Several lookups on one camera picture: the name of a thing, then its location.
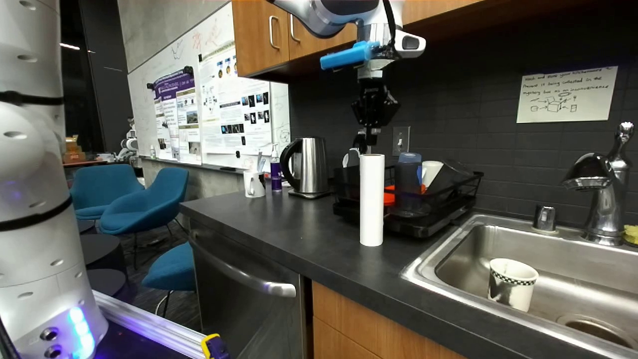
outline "bulletin board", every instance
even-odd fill
[[[127,76],[137,154],[243,170],[288,144],[286,84],[239,78],[231,4]]]

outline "stainless steel sink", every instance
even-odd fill
[[[486,299],[492,257],[540,273],[528,313]],[[638,251],[583,241],[575,230],[536,231],[530,222],[472,216],[402,279],[605,357],[638,355]]]

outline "paper towel roll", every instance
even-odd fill
[[[384,156],[360,154],[358,168],[358,243],[366,247],[376,247],[382,243]]]

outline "cabinet handle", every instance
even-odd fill
[[[290,38],[300,44],[300,38],[294,36],[294,16],[288,14],[286,22],[290,24]]]
[[[274,44],[274,36],[272,36],[272,24],[276,22],[278,26],[278,18],[276,16],[266,16],[266,42],[278,50],[278,46]]]
[[[252,291],[270,295],[270,297],[296,297],[296,287],[292,283],[278,283],[278,281],[266,281],[260,279],[256,275],[250,275],[247,271],[241,271],[235,265],[225,263],[223,259],[219,259],[217,255],[209,253],[205,247],[201,247],[201,243],[197,243],[197,231],[193,233],[191,239],[193,249],[197,249],[203,259],[213,265],[217,271],[221,271],[225,277],[247,285]]]

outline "dark countertop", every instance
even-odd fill
[[[400,271],[434,239],[384,235],[380,247],[358,245],[358,230],[332,214],[332,198],[298,200],[229,194],[193,200],[183,214],[223,231],[237,245],[466,357],[599,357],[568,341],[488,315],[400,279]]]

